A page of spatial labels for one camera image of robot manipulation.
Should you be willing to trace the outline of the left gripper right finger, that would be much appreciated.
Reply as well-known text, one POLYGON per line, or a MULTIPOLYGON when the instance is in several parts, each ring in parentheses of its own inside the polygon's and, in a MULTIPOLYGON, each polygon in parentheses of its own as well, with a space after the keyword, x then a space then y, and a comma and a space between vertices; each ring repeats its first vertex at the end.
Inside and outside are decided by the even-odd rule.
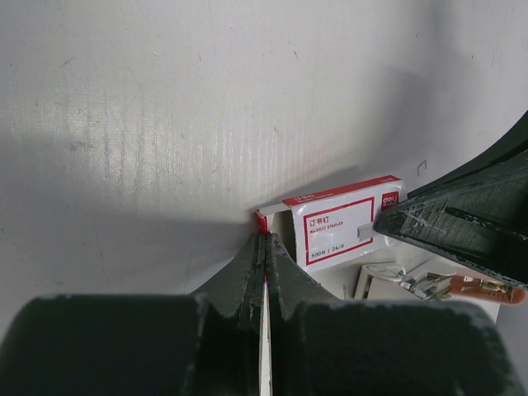
POLYGON ((522 395, 494 323, 466 302, 348 301, 266 236, 275 395, 522 395))

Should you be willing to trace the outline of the loose metal staple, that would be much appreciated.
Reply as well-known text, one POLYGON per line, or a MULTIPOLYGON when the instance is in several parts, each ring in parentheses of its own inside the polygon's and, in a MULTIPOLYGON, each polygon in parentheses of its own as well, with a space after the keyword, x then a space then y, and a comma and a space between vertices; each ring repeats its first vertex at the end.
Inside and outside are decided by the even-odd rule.
POLYGON ((417 165, 417 176, 420 177, 427 170, 427 161, 423 160, 417 165))

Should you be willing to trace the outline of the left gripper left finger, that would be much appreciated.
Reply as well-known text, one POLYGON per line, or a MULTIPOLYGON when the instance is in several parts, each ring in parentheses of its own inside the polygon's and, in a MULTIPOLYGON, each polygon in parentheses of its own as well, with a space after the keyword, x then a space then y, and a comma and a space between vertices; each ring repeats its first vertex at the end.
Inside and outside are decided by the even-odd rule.
POLYGON ((265 239, 188 295, 42 295, 1 344, 4 395, 256 395, 265 239))

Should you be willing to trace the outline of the red white staple box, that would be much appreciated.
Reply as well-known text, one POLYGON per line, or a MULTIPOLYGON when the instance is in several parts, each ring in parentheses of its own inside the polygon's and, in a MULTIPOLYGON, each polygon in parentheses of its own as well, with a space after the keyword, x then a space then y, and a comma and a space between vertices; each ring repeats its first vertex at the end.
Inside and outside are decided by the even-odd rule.
POLYGON ((392 247, 395 240, 374 231, 374 222, 406 198, 403 180, 387 175, 284 200, 297 264, 316 272, 392 247))

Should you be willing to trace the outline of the pink stapler top cover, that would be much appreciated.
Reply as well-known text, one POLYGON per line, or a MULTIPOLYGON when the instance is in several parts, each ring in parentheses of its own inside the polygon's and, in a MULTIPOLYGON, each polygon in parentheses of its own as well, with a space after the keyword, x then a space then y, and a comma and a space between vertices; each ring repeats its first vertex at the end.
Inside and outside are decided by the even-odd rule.
POLYGON ((519 305, 526 298, 526 292, 522 288, 459 274, 440 275, 428 272, 419 280, 404 276, 400 286, 424 300, 464 297, 496 304, 519 305))

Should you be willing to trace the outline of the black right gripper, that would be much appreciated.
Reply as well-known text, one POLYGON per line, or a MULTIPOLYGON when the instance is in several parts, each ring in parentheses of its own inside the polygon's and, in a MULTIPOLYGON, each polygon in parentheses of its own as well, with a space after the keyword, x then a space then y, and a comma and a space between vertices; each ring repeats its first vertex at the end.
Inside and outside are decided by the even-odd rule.
POLYGON ((515 287, 527 285, 527 118, 382 211, 374 229, 515 287))

